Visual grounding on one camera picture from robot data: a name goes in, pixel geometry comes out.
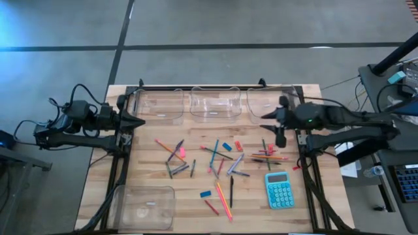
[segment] calculator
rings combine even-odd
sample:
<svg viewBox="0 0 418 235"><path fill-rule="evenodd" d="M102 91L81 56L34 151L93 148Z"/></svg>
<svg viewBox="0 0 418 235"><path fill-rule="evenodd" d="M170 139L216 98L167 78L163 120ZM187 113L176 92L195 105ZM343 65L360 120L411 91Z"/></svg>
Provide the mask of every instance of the calculator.
<svg viewBox="0 0 418 235"><path fill-rule="evenodd" d="M418 164L390 166L403 203L418 202Z"/></svg>
<svg viewBox="0 0 418 235"><path fill-rule="evenodd" d="M265 176L266 191L270 208L286 209L295 206L287 172L269 173Z"/></svg>

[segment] wooden tabletop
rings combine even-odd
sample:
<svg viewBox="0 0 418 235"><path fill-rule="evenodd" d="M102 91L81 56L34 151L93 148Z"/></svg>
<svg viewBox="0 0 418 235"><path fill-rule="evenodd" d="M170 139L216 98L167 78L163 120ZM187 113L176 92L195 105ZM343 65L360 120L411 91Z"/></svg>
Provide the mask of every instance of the wooden tabletop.
<svg viewBox="0 0 418 235"><path fill-rule="evenodd" d="M301 85L304 95L320 97L318 85ZM116 108L118 95L125 93L126 86L110 86L106 96L110 105ZM264 99L276 99L277 92L263 93ZM148 92L148 99L158 96ZM277 232L311 232L312 225L306 201L306 192L301 170L293 170L299 158L295 132L286 131L286 148L279 149L275 155L288 157L281 165L271 165L271 172L287 172L295 199L295 207L285 210L271 210L268 205L264 175L269 173L264 163L254 163L249 155L263 148L262 138L267 144L274 143L272 132L260 128L250 120L247 107L247 93L241 91L242 113L234 123L199 123L189 112L189 92L184 92L184 114L181 125L145 124L135 129L127 187L170 186L175 191L175 215L172 226L168 230L126 230L125 232L171 232L171 233L277 233ZM196 159L194 176L190 178L190 168L174 176L171 180L165 166L170 153L154 140L174 149L176 144L184 139L185 160L191 166ZM234 175L233 192L233 222L230 222L223 209L215 188L216 178L207 173L212 154L201 150L200 146L214 148L219 138L218 150L237 159L241 154L234 146L239 140L245 153L243 161L237 170L250 174L250 177ZM221 144L228 143L233 150L228 152ZM105 152L95 149L91 161L103 156ZM75 228L83 227L97 211L104 200L112 158L105 157L95 163L88 171L86 185L82 196ZM215 157L214 166L218 168L221 157ZM229 201L229 176L227 169L234 161L225 160L220 174L220 185ZM180 160L171 160L171 165L180 165ZM351 227L354 227L350 207L342 181L338 161L331 156L322 155L318 158L325 196L336 213ZM219 211L217 216L201 199L200 193L210 190L212 196L207 199ZM315 208L319 224L321 212L318 201Z"/></svg>

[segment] calculator display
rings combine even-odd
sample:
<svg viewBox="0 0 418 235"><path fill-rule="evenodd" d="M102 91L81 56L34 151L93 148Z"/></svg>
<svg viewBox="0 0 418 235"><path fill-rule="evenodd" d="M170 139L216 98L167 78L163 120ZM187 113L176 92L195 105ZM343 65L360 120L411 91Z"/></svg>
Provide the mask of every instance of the calculator display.
<svg viewBox="0 0 418 235"><path fill-rule="evenodd" d="M287 177L285 174L283 175L275 175L275 176L269 176L268 182L274 183L274 182L281 182L281 181L287 181Z"/></svg>

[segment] red eraser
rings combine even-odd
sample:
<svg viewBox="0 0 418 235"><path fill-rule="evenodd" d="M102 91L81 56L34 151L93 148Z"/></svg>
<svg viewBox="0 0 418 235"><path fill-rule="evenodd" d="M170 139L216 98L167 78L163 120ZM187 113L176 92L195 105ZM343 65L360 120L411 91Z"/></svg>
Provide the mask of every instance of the red eraser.
<svg viewBox="0 0 418 235"><path fill-rule="evenodd" d="M235 147L238 151L242 151L241 143L239 141L235 141Z"/></svg>

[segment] gray floor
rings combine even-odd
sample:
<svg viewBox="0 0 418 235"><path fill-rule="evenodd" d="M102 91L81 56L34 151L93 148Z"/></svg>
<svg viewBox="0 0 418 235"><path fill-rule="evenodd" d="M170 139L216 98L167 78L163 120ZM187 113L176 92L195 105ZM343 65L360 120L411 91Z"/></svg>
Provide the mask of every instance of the gray floor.
<svg viewBox="0 0 418 235"><path fill-rule="evenodd" d="M0 47L117 45L127 3L0 0ZM417 29L402 0L136 0L125 44L400 42ZM356 76L357 67L377 63L393 50L129 51L122 53L115 84L137 84L139 78L146 84L253 84L265 78L325 87ZM12 133L21 119L53 118L48 97L64 103L77 83L103 99L114 54L0 52L0 129ZM323 96L347 103L357 82L326 89ZM83 91L76 96L89 100ZM25 125L18 136L33 141L32 130ZM15 234L72 230L91 149L47 152L19 146L18 151L54 165L50 172L32 172ZM357 228L409 234L399 213L371 210L381 204L377 187L350 187L347 194Z"/></svg>

